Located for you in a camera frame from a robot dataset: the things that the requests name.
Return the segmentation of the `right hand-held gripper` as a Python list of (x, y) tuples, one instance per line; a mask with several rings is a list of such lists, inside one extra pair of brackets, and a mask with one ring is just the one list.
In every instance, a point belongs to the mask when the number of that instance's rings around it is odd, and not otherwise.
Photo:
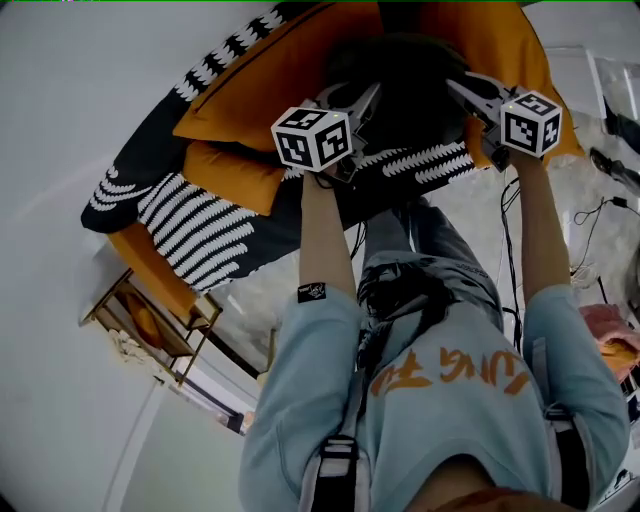
[(450, 96), (485, 123), (483, 151), (499, 171), (510, 165), (511, 150), (542, 159), (558, 146), (563, 110), (541, 93), (474, 72), (446, 84)]

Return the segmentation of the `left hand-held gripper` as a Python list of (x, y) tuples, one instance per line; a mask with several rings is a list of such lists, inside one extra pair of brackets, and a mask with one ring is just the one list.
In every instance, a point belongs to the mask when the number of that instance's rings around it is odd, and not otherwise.
[(359, 132), (373, 118), (381, 94), (380, 82), (362, 95), (359, 85), (344, 82), (288, 109), (271, 126), (281, 163), (351, 182), (366, 146)]

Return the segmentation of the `black backpack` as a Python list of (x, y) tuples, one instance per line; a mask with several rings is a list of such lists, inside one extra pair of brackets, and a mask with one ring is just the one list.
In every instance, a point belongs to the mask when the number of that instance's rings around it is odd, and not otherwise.
[(373, 118), (359, 135), (363, 153), (390, 149), (423, 150), (456, 142), (467, 113), (450, 96), (446, 80), (462, 77), (469, 66), (448, 43), (425, 35), (393, 33), (351, 41), (330, 55), (329, 86), (350, 82), (367, 89), (381, 83)]

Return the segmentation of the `person's left forearm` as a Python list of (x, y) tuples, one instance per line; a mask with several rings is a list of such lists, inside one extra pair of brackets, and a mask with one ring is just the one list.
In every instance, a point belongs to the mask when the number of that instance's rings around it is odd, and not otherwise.
[(356, 298), (350, 251), (335, 192), (318, 174), (307, 172), (301, 199), (299, 284), (325, 283)]

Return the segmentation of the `person's right forearm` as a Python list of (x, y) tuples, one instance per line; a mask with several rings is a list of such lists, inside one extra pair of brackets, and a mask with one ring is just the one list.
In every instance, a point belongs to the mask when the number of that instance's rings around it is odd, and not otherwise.
[(521, 204), (521, 263), (526, 305), (540, 291), (569, 285), (570, 263), (562, 226), (544, 163), (517, 150), (510, 151)]

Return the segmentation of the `small orange pillow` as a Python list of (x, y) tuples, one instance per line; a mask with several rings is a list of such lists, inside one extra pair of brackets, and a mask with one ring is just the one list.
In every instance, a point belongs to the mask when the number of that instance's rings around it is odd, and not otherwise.
[(193, 141), (186, 150), (187, 181), (233, 204), (270, 216), (285, 169)]

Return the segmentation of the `black shoe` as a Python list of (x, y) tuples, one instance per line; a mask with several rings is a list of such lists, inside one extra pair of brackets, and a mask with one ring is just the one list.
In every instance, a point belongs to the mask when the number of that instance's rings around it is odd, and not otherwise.
[(640, 172), (626, 167), (620, 160), (612, 160), (596, 148), (589, 156), (596, 169), (622, 184), (629, 192), (640, 198)]

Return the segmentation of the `grey jeans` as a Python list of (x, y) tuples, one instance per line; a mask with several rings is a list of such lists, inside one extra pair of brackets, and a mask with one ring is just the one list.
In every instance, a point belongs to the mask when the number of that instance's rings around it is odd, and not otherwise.
[(433, 305), (441, 319), (449, 305), (468, 302), (504, 328), (493, 280), (446, 215), (423, 197), (368, 221), (358, 302), (379, 320), (422, 304)]

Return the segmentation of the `black white striped blanket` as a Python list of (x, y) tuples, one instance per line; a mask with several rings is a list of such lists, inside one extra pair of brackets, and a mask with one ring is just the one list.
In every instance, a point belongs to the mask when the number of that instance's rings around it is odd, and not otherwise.
[(471, 170), (464, 114), (445, 91), (468, 63), (446, 41), (385, 23), (375, 3), (282, 2), (252, 19), (147, 115), (82, 225), (180, 305), (295, 251), (302, 176), (279, 162), (271, 125), (338, 84), (348, 98), (380, 88), (363, 158), (336, 187), (346, 226)]

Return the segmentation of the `pink cloth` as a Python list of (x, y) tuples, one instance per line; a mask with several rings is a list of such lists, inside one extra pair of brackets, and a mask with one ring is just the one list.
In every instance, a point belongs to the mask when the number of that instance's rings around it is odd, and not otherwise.
[(600, 354), (622, 383), (640, 364), (640, 331), (629, 326), (617, 305), (594, 304), (579, 308)]

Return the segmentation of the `wooden side rack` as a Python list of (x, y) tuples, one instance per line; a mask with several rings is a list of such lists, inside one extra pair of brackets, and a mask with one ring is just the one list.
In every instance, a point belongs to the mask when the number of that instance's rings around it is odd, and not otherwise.
[[(126, 293), (137, 295), (152, 312), (164, 338), (161, 349), (148, 345), (140, 337), (127, 308)], [(215, 300), (204, 295), (196, 299), (186, 316), (180, 317), (154, 301), (134, 272), (128, 269), (89, 309), (79, 325), (84, 327), (96, 323), (107, 334), (109, 329), (126, 332), (178, 386), (182, 386), (222, 312), (222, 307)]]

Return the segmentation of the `orange bag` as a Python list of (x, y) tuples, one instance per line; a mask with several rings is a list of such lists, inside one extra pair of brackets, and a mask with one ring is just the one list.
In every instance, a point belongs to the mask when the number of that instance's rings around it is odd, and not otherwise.
[(124, 295), (128, 311), (140, 337), (150, 346), (161, 349), (164, 344), (155, 317), (137, 295)]

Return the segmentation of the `light blue shirt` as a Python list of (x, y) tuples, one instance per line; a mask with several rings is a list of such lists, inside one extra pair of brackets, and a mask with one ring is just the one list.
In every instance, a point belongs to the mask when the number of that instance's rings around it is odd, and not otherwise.
[[(342, 422), (363, 318), (357, 303), (333, 288), (317, 300), (289, 302), (244, 442), (245, 512), (297, 512), (307, 462)], [(565, 407), (585, 429), (591, 496), (603, 494), (626, 455), (629, 420), (570, 287), (538, 292), (526, 310), (526, 341), (545, 347), (547, 394), (475, 305), (451, 305), (421, 335), (416, 324), (409, 315), (393, 327), (357, 427), (370, 460), (372, 512), (403, 512), (430, 474), (458, 455), (476, 459), (501, 487), (549, 495), (545, 403)]]

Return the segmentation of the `white cloth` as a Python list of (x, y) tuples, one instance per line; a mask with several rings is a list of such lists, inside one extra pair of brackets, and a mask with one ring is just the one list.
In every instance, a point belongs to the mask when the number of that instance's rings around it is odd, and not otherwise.
[(165, 371), (136, 341), (122, 330), (109, 329), (108, 336), (121, 360), (144, 371), (160, 382), (165, 381)]

